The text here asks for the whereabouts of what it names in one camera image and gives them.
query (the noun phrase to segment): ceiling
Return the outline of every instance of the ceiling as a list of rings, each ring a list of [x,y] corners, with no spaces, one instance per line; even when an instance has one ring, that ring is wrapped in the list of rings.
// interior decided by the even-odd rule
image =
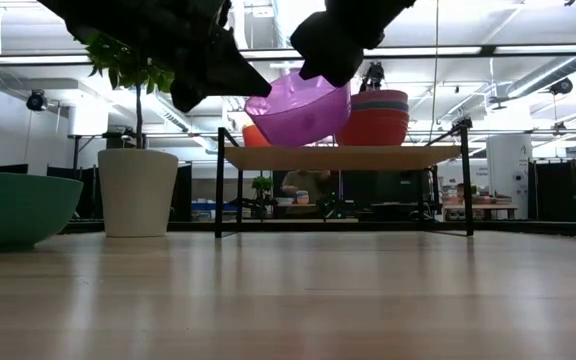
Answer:
[[[10,4],[12,1],[5,1],[7,7],[0,7],[0,54],[68,54],[83,51],[83,47],[73,41],[60,18],[39,4],[32,4],[31,0],[15,1],[23,3],[19,6],[30,7],[16,7]],[[312,11],[323,7],[323,0],[242,1],[244,14],[233,12],[230,24],[236,29],[240,48],[253,49],[289,46],[287,37],[294,27]],[[570,7],[565,7],[563,3],[563,0],[441,0],[439,37],[436,39],[436,2],[418,0],[413,8],[404,11],[386,29],[382,46],[434,46],[436,42],[439,45],[576,43],[576,2]],[[435,60],[384,60],[385,87],[403,90],[410,96],[411,117],[415,120],[411,124],[412,130],[428,131],[431,127],[435,131],[440,127],[447,129],[450,121],[431,125],[431,119],[451,119],[451,116],[444,115],[469,97],[474,100],[469,100],[469,106],[463,110],[475,120],[477,129],[549,129],[556,120],[576,118],[576,73],[570,76],[574,91],[558,96],[555,99],[556,107],[550,94],[535,93],[505,103],[507,109],[494,110],[495,106],[486,101],[494,95],[494,90],[493,93],[488,92],[490,89],[482,92],[482,88],[521,79],[551,60],[545,57],[496,58],[494,61],[484,58],[441,59],[436,63],[435,101],[432,96]],[[280,77],[286,68],[300,66],[298,62],[268,61],[253,62],[253,65],[269,81]],[[367,63],[362,66],[351,83],[355,91],[367,66]],[[5,84],[23,83],[28,79],[76,79],[96,94],[87,93],[86,96],[96,97],[113,106],[116,111],[111,112],[111,124],[134,124],[134,94],[127,90],[113,91],[105,78],[88,77],[89,66],[10,67],[1,71]],[[54,100],[76,102],[82,96],[72,89],[63,90],[62,93],[51,93]],[[191,125],[193,132],[216,132],[219,126],[241,125],[245,116],[237,110],[240,110],[243,102],[244,99],[237,98],[209,98],[186,114],[185,121]],[[233,111],[230,118],[235,121],[226,120],[224,114]],[[144,118],[151,132],[175,131],[166,126],[166,120],[148,103]],[[569,128],[576,128],[576,123],[571,123]],[[193,144],[192,141],[182,144],[181,139],[173,140],[179,141],[179,146]],[[411,140],[422,141],[423,136]],[[550,141],[552,136],[544,136],[543,139],[536,137],[535,140]],[[167,139],[165,146],[169,147],[171,141]],[[483,146],[481,144],[484,142],[485,137],[480,137],[474,139],[471,145]],[[558,146],[576,151],[576,137],[559,141]]]

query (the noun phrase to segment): wooden floor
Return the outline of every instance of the wooden floor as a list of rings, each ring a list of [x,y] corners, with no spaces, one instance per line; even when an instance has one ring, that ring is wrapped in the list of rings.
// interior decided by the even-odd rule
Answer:
[[[0,254],[2,359],[576,360],[576,239],[58,237]]]

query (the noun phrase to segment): green leaves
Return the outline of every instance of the green leaves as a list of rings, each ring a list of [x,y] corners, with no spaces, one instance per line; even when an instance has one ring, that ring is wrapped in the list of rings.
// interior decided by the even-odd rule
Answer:
[[[146,84],[148,94],[154,92],[155,89],[170,93],[175,74],[164,64],[156,60],[140,59],[137,51],[99,32],[89,36],[86,39],[86,45],[88,57],[93,63],[89,76],[97,74],[103,76],[103,71],[108,70],[113,89],[119,86],[130,88]]]

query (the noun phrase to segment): purple plastic bowl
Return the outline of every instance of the purple plastic bowl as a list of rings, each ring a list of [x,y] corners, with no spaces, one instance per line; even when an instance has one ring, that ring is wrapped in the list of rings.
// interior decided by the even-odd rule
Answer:
[[[272,84],[267,98],[251,97],[245,111],[269,143],[297,147],[338,132],[350,116],[350,87],[323,77],[303,80],[295,71]]]

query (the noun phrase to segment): black metal table frame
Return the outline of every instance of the black metal table frame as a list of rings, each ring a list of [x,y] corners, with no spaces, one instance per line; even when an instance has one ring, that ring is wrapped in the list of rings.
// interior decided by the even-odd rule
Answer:
[[[436,139],[431,139],[426,146],[432,146],[433,144],[456,134],[459,134],[461,138],[461,158],[462,158],[462,170],[463,170],[463,177],[464,177],[464,211],[466,215],[465,221],[465,236],[470,237],[474,235],[474,221],[473,221],[473,210],[472,210],[472,192],[471,189],[471,180],[470,180],[470,156],[469,156],[469,148],[468,148],[468,129],[472,127],[472,122],[470,119],[466,118],[458,123],[456,123],[450,131],[446,132],[445,134],[437,137]],[[224,210],[224,166],[226,161],[226,140],[228,140],[233,146],[239,147],[239,143],[235,140],[235,138],[230,135],[226,128],[219,128],[218,131],[218,139],[217,139],[217,189],[216,189],[216,214],[215,214],[215,238],[222,238],[224,236],[224,222],[223,222],[223,210]],[[244,179],[244,171],[241,169],[237,169],[237,199],[238,203],[241,204],[242,194],[243,194],[243,179]],[[438,183],[437,183],[437,167],[433,167],[432,176],[433,176],[433,192],[435,193],[435,202],[436,205],[439,202],[438,198]],[[421,169],[418,170],[420,172],[428,171],[428,169]],[[418,187],[418,212],[419,212],[419,226],[418,228],[422,231],[434,231],[439,232],[438,230],[462,230],[463,226],[459,226],[456,224],[455,228],[452,229],[450,226],[437,227],[433,226],[431,221],[426,221],[424,219],[424,198],[423,198],[423,180],[421,176],[417,177],[417,187]],[[410,231],[410,226],[401,226],[400,223],[392,222],[388,223],[391,226],[385,226],[383,223],[380,226],[376,226],[375,223],[366,222],[366,223],[358,223],[353,224],[353,226],[349,227],[344,224],[329,222],[326,223],[326,227],[330,227],[331,229],[339,228],[340,231],[344,231],[347,229],[355,229],[358,231]],[[243,217],[242,217],[242,207],[237,207],[237,222],[235,226],[235,232],[238,233],[244,230],[244,228],[249,228],[254,224],[243,224]],[[311,228],[321,228],[321,224],[314,224],[314,223],[290,223],[290,228],[292,231],[308,231]]]

